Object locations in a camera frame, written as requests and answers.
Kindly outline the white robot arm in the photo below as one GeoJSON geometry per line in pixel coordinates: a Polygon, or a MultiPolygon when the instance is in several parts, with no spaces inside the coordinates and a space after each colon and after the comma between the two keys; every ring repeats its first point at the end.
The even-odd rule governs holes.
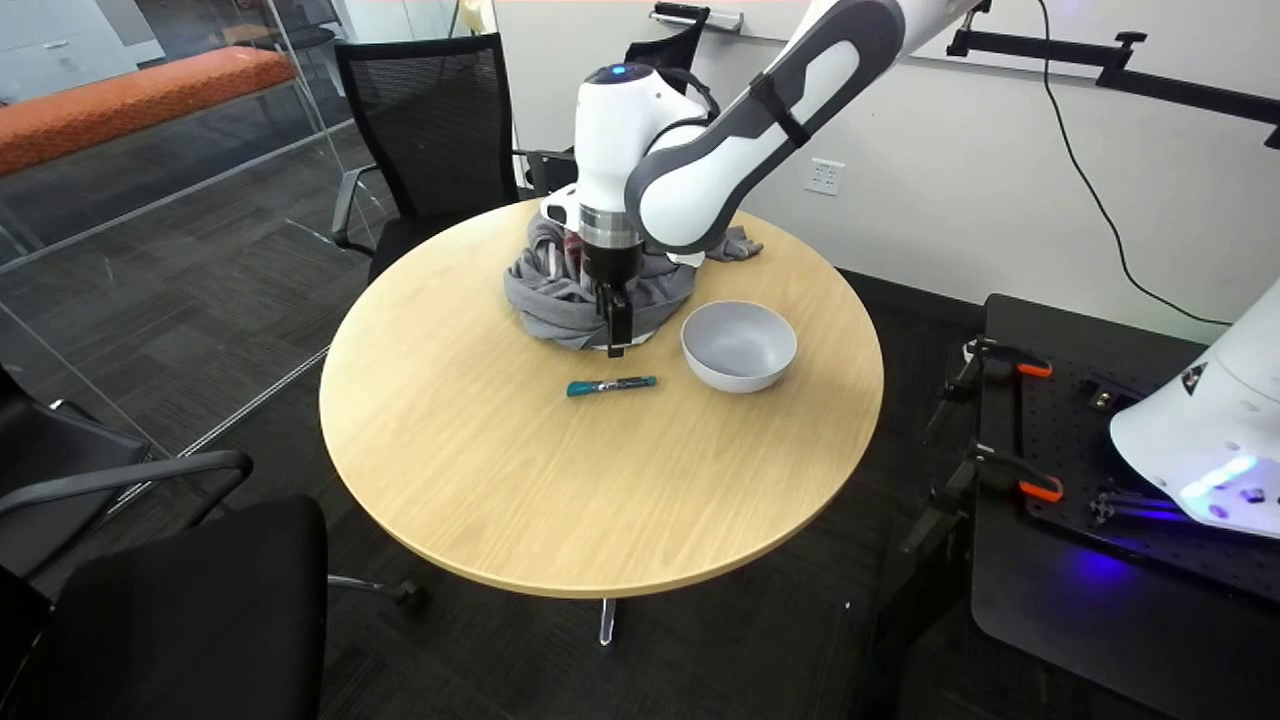
{"type": "Polygon", "coordinates": [[[792,41],[722,109],[699,109],[657,66],[604,65],[575,86],[575,182],[555,192],[583,238],[578,346],[618,356],[643,246],[711,246],[739,198],[900,56],[981,0],[812,0],[792,41]]]}

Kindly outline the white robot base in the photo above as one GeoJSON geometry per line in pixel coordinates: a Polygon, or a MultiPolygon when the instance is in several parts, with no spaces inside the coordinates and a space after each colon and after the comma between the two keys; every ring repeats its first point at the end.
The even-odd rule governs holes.
{"type": "Polygon", "coordinates": [[[1280,540],[1280,279],[1108,441],[1186,521],[1280,540]]]}

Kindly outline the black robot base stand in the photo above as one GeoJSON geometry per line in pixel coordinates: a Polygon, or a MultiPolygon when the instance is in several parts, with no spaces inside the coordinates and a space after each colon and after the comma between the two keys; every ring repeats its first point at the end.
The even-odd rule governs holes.
{"type": "MultiPolygon", "coordinates": [[[[1050,378],[1000,378],[976,391],[981,441],[1031,454],[1068,481],[1068,513],[1111,467],[1105,410],[1087,378],[1156,387],[1196,342],[988,294],[983,329],[1056,365],[1050,378]]],[[[1196,574],[1186,565],[1087,540],[1031,513],[981,496],[900,590],[882,603],[856,702],[895,720],[915,641],[947,613],[1071,679],[1133,700],[1165,720],[1280,720],[1280,603],[1196,574]]]]}

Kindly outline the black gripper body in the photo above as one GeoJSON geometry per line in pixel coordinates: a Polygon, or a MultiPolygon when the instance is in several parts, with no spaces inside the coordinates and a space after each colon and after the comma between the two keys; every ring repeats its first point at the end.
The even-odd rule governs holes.
{"type": "Polygon", "coordinates": [[[636,246],[595,246],[595,245],[586,245],[583,246],[583,267],[590,277],[595,303],[611,309],[626,290],[626,285],[632,285],[632,277],[641,267],[641,252],[636,246]]]}

